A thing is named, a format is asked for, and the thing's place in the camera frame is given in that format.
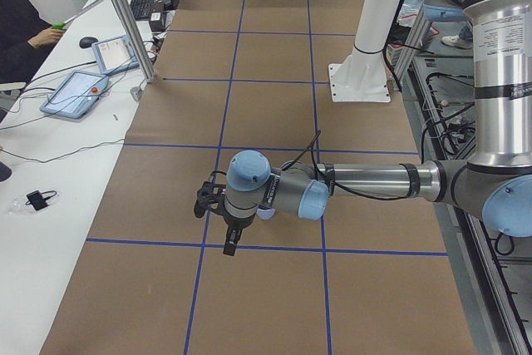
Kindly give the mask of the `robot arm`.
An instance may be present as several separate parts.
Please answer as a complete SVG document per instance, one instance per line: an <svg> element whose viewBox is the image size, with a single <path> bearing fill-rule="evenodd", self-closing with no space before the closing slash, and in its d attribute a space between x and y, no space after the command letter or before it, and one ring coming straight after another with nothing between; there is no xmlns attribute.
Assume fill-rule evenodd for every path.
<svg viewBox="0 0 532 355"><path fill-rule="evenodd" d="M305 219L334 195L422 197L453 205L513 237L531 234L531 0L424 0L433 22L469 21L475 66L475 151L420 165L305 165L274 169L254 150L231 160L219 207L224 253L237 248L259 206Z"/></svg>

